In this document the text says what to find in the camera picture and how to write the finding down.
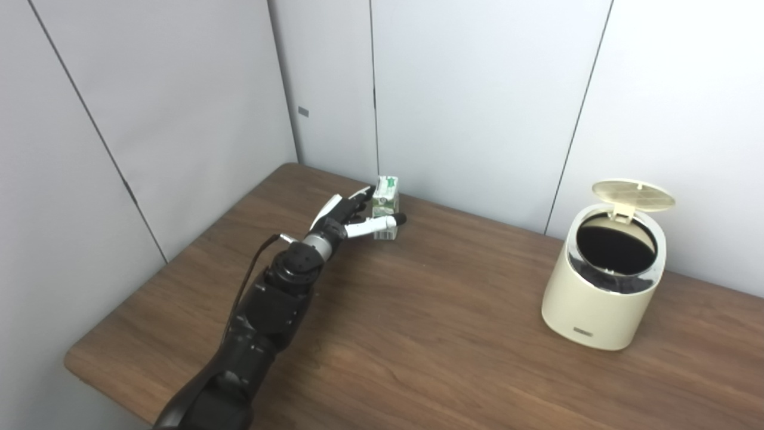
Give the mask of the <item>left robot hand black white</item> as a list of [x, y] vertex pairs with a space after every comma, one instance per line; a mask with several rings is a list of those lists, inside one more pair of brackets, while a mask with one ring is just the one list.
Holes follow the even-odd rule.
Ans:
[[374, 186], [366, 186], [348, 198], [335, 194], [319, 210], [310, 231], [337, 231], [341, 239], [356, 238], [398, 228], [408, 220], [404, 213], [386, 214], [382, 217], [360, 219], [359, 215], [371, 201]]

